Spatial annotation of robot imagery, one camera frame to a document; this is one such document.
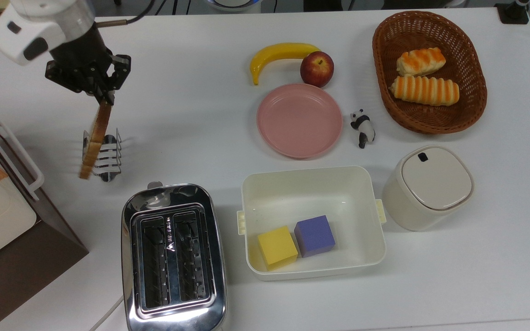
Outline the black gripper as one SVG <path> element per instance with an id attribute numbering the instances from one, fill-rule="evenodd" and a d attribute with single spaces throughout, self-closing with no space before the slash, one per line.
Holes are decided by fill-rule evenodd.
<path id="1" fill-rule="evenodd" d="M 112 55 L 96 23 L 82 36 L 50 51 L 46 78 L 75 93 L 85 92 L 96 100 L 115 103 L 115 91 L 131 72 L 131 57 Z"/>

